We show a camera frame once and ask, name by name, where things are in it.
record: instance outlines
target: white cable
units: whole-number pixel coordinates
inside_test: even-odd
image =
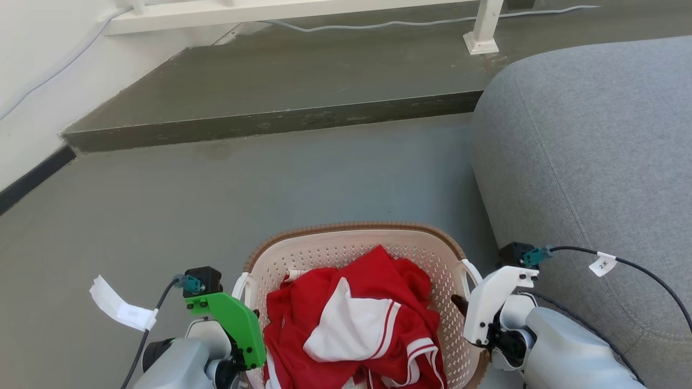
[[[515,16],[525,16],[525,15],[545,15],[545,14],[561,14],[573,10],[580,10],[584,8],[600,8],[600,6],[574,6],[574,7],[569,7],[565,8],[564,10],[545,10],[545,11],[524,11],[524,12],[515,12],[511,14],[502,14],[500,17],[515,17]],[[388,21],[387,23],[382,23],[382,24],[372,24],[370,26],[322,26],[322,27],[315,27],[315,28],[302,28],[298,26],[294,26],[293,24],[288,24],[284,21],[280,20],[265,20],[264,23],[269,23],[269,24],[276,24],[279,26],[284,26],[288,27],[291,29],[294,29],[296,31],[300,31],[302,33],[315,33],[317,31],[323,31],[323,30],[373,30],[375,28],[382,28],[382,27],[387,27],[387,26],[393,26],[393,25],[401,25],[401,26],[435,26],[437,24],[447,24],[447,23],[457,23],[459,21],[469,21],[469,20],[475,20],[476,17],[462,17],[459,19],[449,19],[449,20],[437,20],[437,21],[425,21],[421,23],[413,22],[413,21]]]
[[[77,52],[77,54],[68,58],[67,61],[65,61],[65,63],[56,72],[50,74],[48,77],[46,77],[42,80],[38,80],[38,81],[34,82],[34,85],[32,87],[26,89],[25,91],[23,91],[21,93],[15,93],[15,95],[18,97],[14,101],[6,102],[3,105],[2,109],[0,109],[0,120],[3,120],[4,118],[7,117],[7,115],[10,114],[10,112],[14,111],[15,108],[17,108],[17,106],[19,104],[21,104],[22,101],[24,101],[26,96],[29,96],[29,93],[31,93],[31,92],[35,91],[36,89],[44,86],[48,81],[52,80],[56,75],[60,74],[60,72],[67,69],[68,66],[72,65],[72,63],[74,61],[76,61],[77,58],[79,58],[82,54],[84,54],[85,51],[87,51],[89,49],[89,47],[91,47],[91,45],[99,37],[99,35],[101,35],[101,33],[103,32],[103,29],[106,28],[106,26],[108,25],[108,23],[111,20],[113,20],[114,18],[116,18],[118,16],[121,16],[122,14],[130,11],[131,9],[132,9],[132,7],[129,7],[129,8],[125,8],[122,10],[117,10],[117,11],[113,12],[112,14],[110,14],[106,18],[106,21],[104,21],[103,24],[101,25],[101,27],[98,29],[98,32],[96,34],[94,34],[94,36]]]
[[[564,12],[569,12],[573,10],[578,10],[578,9],[583,9],[583,8],[599,8],[598,6],[574,6],[574,7],[569,7],[564,10],[545,10],[545,11],[525,11],[525,12],[515,12],[511,14],[503,14],[500,15],[500,17],[515,17],[515,16],[524,16],[524,15],[545,15],[545,14],[561,14]],[[2,121],[4,118],[7,117],[12,111],[17,108],[19,104],[21,104],[22,101],[26,98],[26,96],[29,96],[29,94],[36,89],[44,86],[48,81],[51,81],[56,75],[60,74],[63,70],[67,69],[68,66],[72,65],[74,61],[76,61],[77,58],[79,58],[82,54],[84,54],[85,51],[91,47],[91,45],[94,43],[95,40],[101,35],[103,30],[108,26],[108,23],[113,20],[114,18],[130,11],[132,7],[124,8],[121,10],[117,10],[114,13],[110,14],[107,18],[106,21],[103,22],[101,27],[98,29],[98,32],[87,42],[81,50],[77,52],[73,57],[70,57],[65,63],[54,73],[52,73],[50,76],[44,78],[43,80],[39,80],[34,83],[34,85],[28,89],[26,89],[24,92],[21,93],[16,93],[15,95],[19,96],[17,97],[14,101],[6,102],[3,105],[3,108],[0,109],[0,121]],[[322,26],[322,27],[315,27],[315,28],[301,28],[298,26],[294,26],[293,24],[288,24],[284,23],[283,21],[278,21],[278,20],[266,20],[264,23],[269,23],[269,24],[277,24],[279,26],[284,26],[288,28],[292,28],[294,30],[298,30],[304,33],[314,33],[316,31],[322,31],[322,30],[371,30],[374,28],[382,28],[386,26],[393,26],[395,24],[400,24],[402,26],[434,26],[436,24],[447,24],[447,23],[456,23],[459,21],[469,21],[469,20],[475,20],[475,17],[462,17],[460,19],[449,19],[449,20],[438,20],[438,21],[427,21],[427,22],[422,22],[422,23],[415,23],[412,21],[389,21],[387,23],[382,23],[382,24],[373,24],[371,26]]]

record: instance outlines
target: white wall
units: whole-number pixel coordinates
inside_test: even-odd
[[[1,0],[0,105],[48,74],[116,9],[110,0]],[[233,25],[100,37],[0,121],[0,190],[62,146],[58,134],[188,46]]]

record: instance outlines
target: sofa seam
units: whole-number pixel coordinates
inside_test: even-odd
[[[517,75],[516,72],[512,74],[512,79],[514,81],[514,87],[516,88],[517,94],[519,95],[519,100],[521,103],[521,109],[522,111],[526,114],[526,116],[529,118],[530,121],[530,127],[531,127],[531,132],[534,135],[534,140],[536,141],[537,146],[540,148],[541,152],[543,152],[543,163],[548,167],[548,170],[550,171],[551,178],[553,178],[554,183],[557,186],[558,193],[561,197],[561,200],[563,202],[563,205],[567,208],[570,216],[571,216],[571,222],[572,222],[572,227],[574,228],[575,232],[579,234],[583,242],[586,244],[588,248],[592,248],[591,243],[589,242],[588,236],[586,235],[586,232],[584,231],[583,225],[581,224],[581,221],[579,221],[579,217],[576,214],[576,211],[574,209],[574,205],[570,201],[567,192],[564,189],[564,183],[560,180],[558,175],[555,173],[555,168],[552,165],[552,162],[550,161],[550,158],[547,155],[547,151],[545,149],[545,144],[543,142],[543,138],[540,136],[540,133],[538,132],[538,126],[536,125],[536,121],[534,120],[534,117],[532,116],[530,110],[527,108],[526,100],[524,99],[524,95],[522,94],[521,88],[519,87],[519,83],[517,81]],[[639,328],[640,331],[645,332],[645,333],[653,333],[653,334],[648,334],[651,338],[655,338],[661,341],[666,341],[669,343],[688,343],[686,341],[680,342],[680,341],[675,341],[675,340],[670,340],[670,339],[663,339],[658,337],[659,335],[667,335],[675,338],[682,338],[682,339],[687,339],[689,336],[685,335],[676,335],[676,334],[668,334],[666,332],[661,332],[657,331],[655,329],[651,329],[649,326],[643,324],[638,318],[634,316],[634,314],[625,307],[624,303],[622,300],[619,298],[617,295],[617,292],[612,288],[612,285],[608,282],[607,278],[601,278],[600,279],[601,286],[603,287],[605,294],[608,296],[610,301],[613,303],[613,305],[617,308],[619,313],[630,323],[633,325],[635,328]]]

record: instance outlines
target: gray fabric upholstery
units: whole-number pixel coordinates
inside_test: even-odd
[[[498,246],[576,245],[643,265],[692,309],[692,37],[570,48],[508,66],[473,114],[473,169]],[[613,340],[650,389],[692,388],[673,299],[561,252],[538,290]]]

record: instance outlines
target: white railing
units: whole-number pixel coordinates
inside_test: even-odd
[[[272,19],[290,19],[349,12],[386,10],[457,3],[460,0],[194,0],[146,5],[144,0],[128,0],[133,10],[116,17],[107,35],[210,26]],[[470,54],[497,53],[493,34],[502,0],[480,0],[473,31],[464,35]]]

